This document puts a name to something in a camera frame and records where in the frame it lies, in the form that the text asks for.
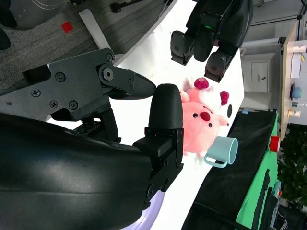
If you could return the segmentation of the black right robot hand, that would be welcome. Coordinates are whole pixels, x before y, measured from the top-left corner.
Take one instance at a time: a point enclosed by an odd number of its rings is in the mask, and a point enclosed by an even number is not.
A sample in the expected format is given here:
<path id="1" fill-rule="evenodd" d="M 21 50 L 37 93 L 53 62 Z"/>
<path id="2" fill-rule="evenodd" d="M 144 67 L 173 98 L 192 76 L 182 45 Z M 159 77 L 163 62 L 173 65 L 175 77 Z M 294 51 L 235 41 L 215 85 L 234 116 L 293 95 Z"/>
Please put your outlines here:
<path id="1" fill-rule="evenodd" d="M 178 87 L 115 67 L 105 48 L 24 72 L 0 96 L 0 227 L 118 230 L 183 169 Z M 121 144 L 110 99 L 151 98 L 149 124 Z"/>

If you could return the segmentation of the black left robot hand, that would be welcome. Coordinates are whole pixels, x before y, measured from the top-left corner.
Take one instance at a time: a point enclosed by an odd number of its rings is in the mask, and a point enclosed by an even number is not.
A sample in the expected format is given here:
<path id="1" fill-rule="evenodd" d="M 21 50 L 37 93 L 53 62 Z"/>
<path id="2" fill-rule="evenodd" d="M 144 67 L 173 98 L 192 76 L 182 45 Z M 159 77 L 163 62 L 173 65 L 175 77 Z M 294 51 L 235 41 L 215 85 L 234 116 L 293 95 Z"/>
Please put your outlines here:
<path id="1" fill-rule="evenodd" d="M 198 0 L 186 32 L 171 35 L 171 59 L 183 66 L 191 58 L 205 62 L 204 76 L 220 82 L 243 44 L 252 17 L 251 0 Z"/>

